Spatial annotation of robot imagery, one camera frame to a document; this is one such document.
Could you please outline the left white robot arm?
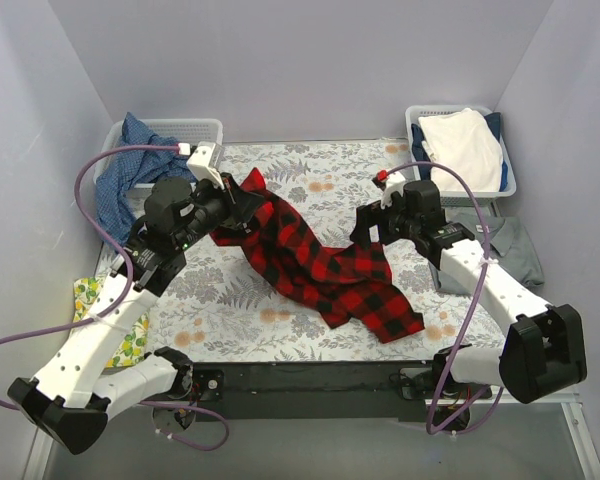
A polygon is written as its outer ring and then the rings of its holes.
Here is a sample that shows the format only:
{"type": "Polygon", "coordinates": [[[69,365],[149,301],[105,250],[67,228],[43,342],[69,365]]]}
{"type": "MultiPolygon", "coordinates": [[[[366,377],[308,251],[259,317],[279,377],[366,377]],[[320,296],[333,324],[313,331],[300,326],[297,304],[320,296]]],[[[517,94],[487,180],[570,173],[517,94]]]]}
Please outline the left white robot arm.
{"type": "Polygon", "coordinates": [[[110,419],[139,402],[194,400],[194,364],[170,347],[115,374],[103,370],[135,322],[185,267],[186,250],[219,227],[248,232],[264,202],[227,173],[218,182],[204,179],[195,186],[176,177],[158,181],[86,324],[32,378],[16,379],[9,398],[72,454],[90,448],[110,419]]]}

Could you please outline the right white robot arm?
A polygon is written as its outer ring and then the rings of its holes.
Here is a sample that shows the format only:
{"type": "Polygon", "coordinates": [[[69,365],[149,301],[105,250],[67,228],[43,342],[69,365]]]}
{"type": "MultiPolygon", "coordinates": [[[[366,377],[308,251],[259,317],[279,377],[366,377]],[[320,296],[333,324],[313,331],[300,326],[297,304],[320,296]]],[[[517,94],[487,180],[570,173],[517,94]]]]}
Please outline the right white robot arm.
{"type": "Polygon", "coordinates": [[[500,349],[463,346],[456,353],[439,352],[432,383],[440,395],[455,397],[468,384],[492,385],[528,404],[586,379],[582,320],[572,306],[551,304],[486,259],[475,235],[447,220],[433,182],[381,172],[374,183],[382,197],[357,209],[351,240],[367,248],[375,228],[384,245],[412,241],[438,270],[473,291],[505,336],[500,349]]]}

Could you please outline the red black plaid shirt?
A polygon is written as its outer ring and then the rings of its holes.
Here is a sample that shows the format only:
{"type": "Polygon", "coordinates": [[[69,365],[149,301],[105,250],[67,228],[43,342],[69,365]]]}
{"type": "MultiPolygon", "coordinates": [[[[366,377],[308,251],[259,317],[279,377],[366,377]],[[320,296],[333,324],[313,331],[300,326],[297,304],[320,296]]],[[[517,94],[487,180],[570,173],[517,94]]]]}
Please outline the red black plaid shirt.
{"type": "Polygon", "coordinates": [[[317,311],[332,329],[358,319],[384,344],[424,329],[423,315],[393,284],[380,243],[368,250],[323,245],[301,214],[268,190],[256,168],[241,188],[265,198],[252,231],[219,228],[211,237],[218,246],[240,247],[253,270],[280,295],[317,311]]]}

